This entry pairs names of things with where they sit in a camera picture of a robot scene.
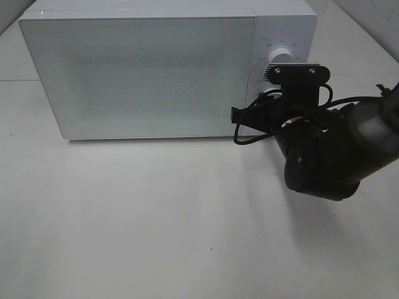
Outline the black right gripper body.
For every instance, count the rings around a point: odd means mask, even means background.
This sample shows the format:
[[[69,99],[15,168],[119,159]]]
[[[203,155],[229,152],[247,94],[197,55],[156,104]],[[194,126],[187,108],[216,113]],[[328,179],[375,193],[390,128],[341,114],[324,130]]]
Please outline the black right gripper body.
[[[275,135],[288,121],[309,121],[325,130],[330,112],[319,105],[318,93],[259,93],[246,107],[246,126],[266,135]]]

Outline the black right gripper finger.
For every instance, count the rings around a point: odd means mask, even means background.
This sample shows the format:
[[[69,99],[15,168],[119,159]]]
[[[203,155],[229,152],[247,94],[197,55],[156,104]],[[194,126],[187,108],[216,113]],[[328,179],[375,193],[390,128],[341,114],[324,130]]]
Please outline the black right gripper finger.
[[[252,119],[252,108],[231,107],[230,119],[231,123],[249,123]]]

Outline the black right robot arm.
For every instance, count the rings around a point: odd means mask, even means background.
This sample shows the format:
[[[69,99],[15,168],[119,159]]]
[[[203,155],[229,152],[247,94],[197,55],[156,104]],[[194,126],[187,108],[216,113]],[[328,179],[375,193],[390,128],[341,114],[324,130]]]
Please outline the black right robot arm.
[[[398,159],[398,88],[320,104],[322,87],[322,80],[282,80],[248,107],[232,108],[231,121],[276,139],[290,190],[341,201]]]

